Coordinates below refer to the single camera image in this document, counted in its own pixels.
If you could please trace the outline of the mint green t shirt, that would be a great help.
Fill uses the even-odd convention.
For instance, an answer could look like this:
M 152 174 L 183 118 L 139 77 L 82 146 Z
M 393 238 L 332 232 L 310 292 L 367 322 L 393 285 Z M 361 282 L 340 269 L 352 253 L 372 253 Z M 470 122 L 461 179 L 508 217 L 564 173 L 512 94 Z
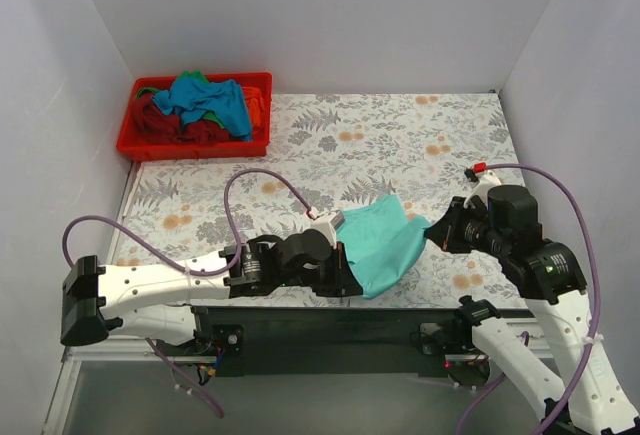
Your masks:
M 431 223 L 408 217 L 395 194 L 366 207 L 343 212 L 337 231 L 362 297 L 374 299 L 396 285 L 416 264 L 426 245 Z

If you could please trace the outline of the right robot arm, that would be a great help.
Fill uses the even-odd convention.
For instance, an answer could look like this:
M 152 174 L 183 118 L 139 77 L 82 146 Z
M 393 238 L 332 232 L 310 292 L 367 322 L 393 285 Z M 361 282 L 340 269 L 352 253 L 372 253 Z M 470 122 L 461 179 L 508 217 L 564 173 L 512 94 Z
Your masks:
M 462 297 L 443 340 L 488 355 L 534 409 L 538 433 L 638 433 L 639 412 L 597 332 L 595 297 L 587 292 L 574 253 L 543 237 L 537 201 L 526 188 L 499 185 L 485 197 L 455 197 L 426 237 L 444 252 L 494 257 L 536 319 L 555 371 L 518 340 L 486 300 Z

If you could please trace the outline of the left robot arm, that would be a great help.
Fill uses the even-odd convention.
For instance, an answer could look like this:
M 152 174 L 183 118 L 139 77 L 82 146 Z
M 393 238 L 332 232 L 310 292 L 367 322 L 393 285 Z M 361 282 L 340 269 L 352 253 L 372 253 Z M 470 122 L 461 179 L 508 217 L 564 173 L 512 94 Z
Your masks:
M 213 332 L 200 300 L 265 297 L 281 287 L 303 287 L 316 296 L 360 296 L 341 242 L 308 229 L 285 239 L 263 235 L 233 250 L 181 262 L 121 267 L 85 256 L 72 266 L 62 286 L 60 342 L 65 347 L 100 343 L 125 335 L 181 345 L 193 355 L 205 353 Z

